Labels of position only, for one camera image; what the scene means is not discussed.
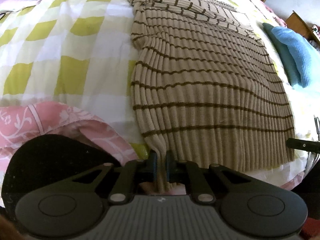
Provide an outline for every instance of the black plastic device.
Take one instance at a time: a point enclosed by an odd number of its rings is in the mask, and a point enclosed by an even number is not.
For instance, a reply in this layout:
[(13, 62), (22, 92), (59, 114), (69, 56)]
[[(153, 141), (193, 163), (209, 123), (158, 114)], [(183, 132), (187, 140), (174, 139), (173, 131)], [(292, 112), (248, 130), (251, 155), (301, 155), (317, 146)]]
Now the black plastic device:
[[(28, 239), (300, 239), (308, 211), (295, 193), (168, 152), (167, 179), (187, 195), (138, 194), (140, 183), (155, 181), (156, 161), (151, 151), (147, 160), (105, 163), (34, 190), (16, 205), (17, 221)], [(102, 180), (110, 181), (106, 197), (95, 193)]]

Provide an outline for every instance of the pillow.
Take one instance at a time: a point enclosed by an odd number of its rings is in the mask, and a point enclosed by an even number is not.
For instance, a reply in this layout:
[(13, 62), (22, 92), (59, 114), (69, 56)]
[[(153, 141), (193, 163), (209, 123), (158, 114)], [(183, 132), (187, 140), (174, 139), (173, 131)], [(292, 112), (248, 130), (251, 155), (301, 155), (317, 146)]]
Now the pillow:
[(269, 39), (272, 41), (273, 45), (275, 46), (284, 70), (287, 74), (287, 77), (289, 79), (290, 85), (295, 88), (296, 86), (301, 85), (301, 77), (300, 73), (297, 69), (296, 62), (294, 61), (293, 57), (290, 54), (290, 51), (287, 47), (287, 45), (282, 44), (272, 33), (272, 29), (274, 28), (271, 24), (269, 23), (263, 23), (263, 29), (265, 33), (268, 35)]
[(288, 49), (296, 62), (302, 87), (317, 86), (320, 81), (320, 54), (300, 34), (284, 27), (271, 31)]

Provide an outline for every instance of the beige knit sweater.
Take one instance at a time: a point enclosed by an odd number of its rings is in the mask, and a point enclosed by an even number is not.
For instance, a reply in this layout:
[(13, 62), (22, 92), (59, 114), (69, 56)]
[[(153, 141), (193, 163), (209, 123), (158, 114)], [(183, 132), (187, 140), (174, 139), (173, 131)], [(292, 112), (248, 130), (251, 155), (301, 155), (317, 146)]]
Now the beige knit sweater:
[(217, 0), (128, 0), (140, 49), (132, 103), (142, 135), (158, 153), (237, 171), (294, 159), (293, 117), (281, 80), (245, 14)]

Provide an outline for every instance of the gray grip surface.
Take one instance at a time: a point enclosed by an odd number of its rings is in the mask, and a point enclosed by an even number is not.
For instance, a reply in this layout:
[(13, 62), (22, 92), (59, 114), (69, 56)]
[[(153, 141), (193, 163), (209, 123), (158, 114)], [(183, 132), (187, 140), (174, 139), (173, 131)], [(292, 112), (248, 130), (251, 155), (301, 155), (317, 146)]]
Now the gray grip surface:
[[(136, 195), (129, 204), (112, 206), (95, 228), (72, 239), (250, 240), (255, 238), (241, 235), (229, 228), (213, 207), (197, 205), (187, 195)], [(297, 235), (281, 239), (300, 240)]]

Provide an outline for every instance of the bed sheet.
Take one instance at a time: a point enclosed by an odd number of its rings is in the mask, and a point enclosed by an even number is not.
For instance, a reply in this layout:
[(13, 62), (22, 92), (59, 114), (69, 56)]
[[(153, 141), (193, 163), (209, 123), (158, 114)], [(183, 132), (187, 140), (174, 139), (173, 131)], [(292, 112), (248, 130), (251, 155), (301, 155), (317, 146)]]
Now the bed sheet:
[[(258, 0), (222, 1), (248, 15), (283, 80), (296, 137), (314, 140), (313, 114), (320, 106), (289, 85), (276, 50), (260, 28), (263, 22), (277, 25), (272, 15)], [(130, 98), (138, 58), (131, 44), (132, 23), (127, 0), (42, 0), (7, 14), (0, 20), (0, 106), (49, 100), (76, 106), (101, 117), (146, 158), (148, 148)], [(294, 162), (247, 174), (281, 186), (305, 169), (307, 156), (295, 151)]]

